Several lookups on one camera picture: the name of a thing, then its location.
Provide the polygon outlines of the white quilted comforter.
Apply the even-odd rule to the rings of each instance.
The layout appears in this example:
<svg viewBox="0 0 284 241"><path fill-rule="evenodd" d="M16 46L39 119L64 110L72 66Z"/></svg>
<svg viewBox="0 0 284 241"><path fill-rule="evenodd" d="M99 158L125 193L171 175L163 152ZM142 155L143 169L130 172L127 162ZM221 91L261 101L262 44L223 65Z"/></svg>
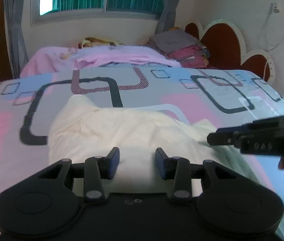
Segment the white quilted comforter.
<svg viewBox="0 0 284 241"><path fill-rule="evenodd" d="M172 182L161 179L155 151L202 164L210 159L257 181L248 163L232 146L210 146L207 136L215 127L203 119L184 124L160 111L136 108L100 108L88 97L74 95L54 119L49 136L49 162L70 159L82 163L120 149L114 178L104 182L107 193L170 192Z"/></svg>

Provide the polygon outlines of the stack of folded clothes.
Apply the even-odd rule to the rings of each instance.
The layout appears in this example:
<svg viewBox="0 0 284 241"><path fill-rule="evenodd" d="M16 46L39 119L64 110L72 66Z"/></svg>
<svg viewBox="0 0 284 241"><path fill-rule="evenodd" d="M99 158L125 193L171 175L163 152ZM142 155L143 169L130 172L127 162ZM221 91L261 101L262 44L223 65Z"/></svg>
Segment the stack of folded clothes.
<svg viewBox="0 0 284 241"><path fill-rule="evenodd" d="M198 38L180 28L173 28L150 37L146 46L167 59L176 60L182 67L206 68L209 65L208 48Z"/></svg>

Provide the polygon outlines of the red white petal headboard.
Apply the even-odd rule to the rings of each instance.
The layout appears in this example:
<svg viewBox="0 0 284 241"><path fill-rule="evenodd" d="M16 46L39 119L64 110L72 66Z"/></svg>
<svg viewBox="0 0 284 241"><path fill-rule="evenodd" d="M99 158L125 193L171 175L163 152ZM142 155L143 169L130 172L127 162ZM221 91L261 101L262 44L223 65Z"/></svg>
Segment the red white petal headboard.
<svg viewBox="0 0 284 241"><path fill-rule="evenodd" d="M201 23L192 22L185 27L185 31L208 49L208 67L250 71L268 84L273 84L276 75L273 59L262 49L248 51L244 36L235 24L219 19L202 27Z"/></svg>

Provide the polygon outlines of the patterned pink blue bedsheet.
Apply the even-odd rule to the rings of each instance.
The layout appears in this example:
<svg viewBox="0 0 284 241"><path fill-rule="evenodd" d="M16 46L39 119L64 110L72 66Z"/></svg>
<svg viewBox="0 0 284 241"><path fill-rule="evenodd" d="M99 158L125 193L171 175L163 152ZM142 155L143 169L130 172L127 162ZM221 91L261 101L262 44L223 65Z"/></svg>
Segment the patterned pink blue bedsheet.
<svg viewBox="0 0 284 241"><path fill-rule="evenodd" d="M120 149L108 191L159 193L154 152L192 163L213 159L257 180L284 202L278 158L210 147L220 127L284 115L284 98L245 70L98 67L0 83L0 192L61 159ZM284 217L278 233L284 239Z"/></svg>

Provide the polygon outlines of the pink blanket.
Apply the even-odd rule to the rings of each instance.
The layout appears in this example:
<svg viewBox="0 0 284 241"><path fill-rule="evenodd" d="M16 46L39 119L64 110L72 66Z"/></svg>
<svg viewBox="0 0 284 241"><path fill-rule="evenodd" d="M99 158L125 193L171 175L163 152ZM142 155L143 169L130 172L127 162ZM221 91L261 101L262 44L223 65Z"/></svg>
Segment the pink blanket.
<svg viewBox="0 0 284 241"><path fill-rule="evenodd" d="M58 73L67 70L95 68L110 63L144 65L155 63L169 67L181 67L176 60L146 46L96 46L85 48L43 47L31 57L22 69L20 77Z"/></svg>

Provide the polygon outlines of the yellow brown plush toy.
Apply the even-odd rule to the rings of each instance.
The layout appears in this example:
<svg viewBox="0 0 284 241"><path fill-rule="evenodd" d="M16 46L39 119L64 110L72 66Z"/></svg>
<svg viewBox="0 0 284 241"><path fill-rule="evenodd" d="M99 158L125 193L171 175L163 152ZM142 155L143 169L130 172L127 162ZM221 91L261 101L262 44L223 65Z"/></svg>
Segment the yellow brown plush toy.
<svg viewBox="0 0 284 241"><path fill-rule="evenodd" d="M79 44L78 48L96 47L96 46L121 46L122 42L115 40L99 39L94 37L86 37Z"/></svg>

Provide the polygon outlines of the grey curtain right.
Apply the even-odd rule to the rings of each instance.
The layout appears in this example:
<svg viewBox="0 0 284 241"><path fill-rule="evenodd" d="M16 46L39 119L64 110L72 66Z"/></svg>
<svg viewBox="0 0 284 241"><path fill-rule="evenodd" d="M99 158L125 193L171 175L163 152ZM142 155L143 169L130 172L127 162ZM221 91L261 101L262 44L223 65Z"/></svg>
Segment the grey curtain right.
<svg viewBox="0 0 284 241"><path fill-rule="evenodd" d="M180 0L163 0L163 10L158 20L155 34L168 31L175 26L176 8Z"/></svg>

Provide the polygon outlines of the grey curtain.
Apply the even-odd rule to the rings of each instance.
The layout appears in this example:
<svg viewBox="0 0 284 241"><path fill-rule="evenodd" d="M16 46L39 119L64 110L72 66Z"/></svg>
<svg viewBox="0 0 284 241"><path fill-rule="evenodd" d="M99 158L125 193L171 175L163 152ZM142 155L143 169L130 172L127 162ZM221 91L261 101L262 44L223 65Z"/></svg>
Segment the grey curtain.
<svg viewBox="0 0 284 241"><path fill-rule="evenodd" d="M8 32L8 50L13 78L18 78L28 62L22 31L24 0L3 0Z"/></svg>
<svg viewBox="0 0 284 241"><path fill-rule="evenodd" d="M176 8L180 0L163 0L163 10L158 20L155 34L168 31L175 26Z"/></svg>

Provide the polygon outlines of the grey curtain left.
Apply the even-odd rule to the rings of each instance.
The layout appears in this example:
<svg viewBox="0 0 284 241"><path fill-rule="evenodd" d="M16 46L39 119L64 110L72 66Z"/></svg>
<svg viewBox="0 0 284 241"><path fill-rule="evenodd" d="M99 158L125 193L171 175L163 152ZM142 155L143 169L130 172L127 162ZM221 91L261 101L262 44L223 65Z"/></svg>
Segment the grey curtain left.
<svg viewBox="0 0 284 241"><path fill-rule="evenodd" d="M8 32L8 50L13 78L18 78L28 62L22 31L24 0L3 0Z"/></svg>

